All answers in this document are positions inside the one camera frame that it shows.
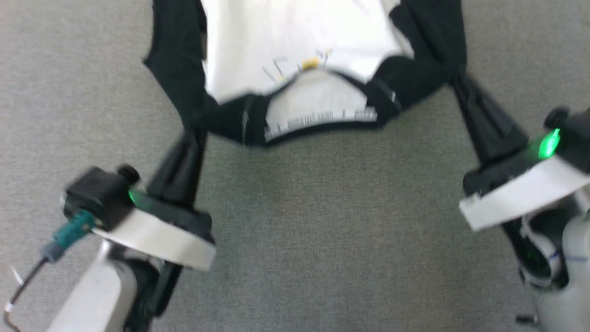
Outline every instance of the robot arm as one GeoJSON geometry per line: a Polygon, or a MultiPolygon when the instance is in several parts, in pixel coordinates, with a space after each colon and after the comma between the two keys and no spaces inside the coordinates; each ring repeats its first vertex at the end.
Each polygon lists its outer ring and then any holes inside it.
{"type": "Polygon", "coordinates": [[[463,181],[473,230],[500,226],[536,307],[517,322],[590,331],[590,110],[554,110],[551,132],[526,134],[465,73],[455,93],[481,166],[463,181]]]}
{"type": "MultiPolygon", "coordinates": [[[[47,331],[147,332],[166,310],[183,268],[209,270],[215,257],[211,218],[193,208],[206,140],[205,132],[185,133],[146,193],[132,190],[139,175],[129,166],[117,174],[92,168],[68,187],[64,214],[70,222],[42,251],[42,263],[55,263],[65,243],[91,228],[103,242],[47,331]]],[[[14,331],[8,316],[23,289],[5,310],[14,331]]]]}

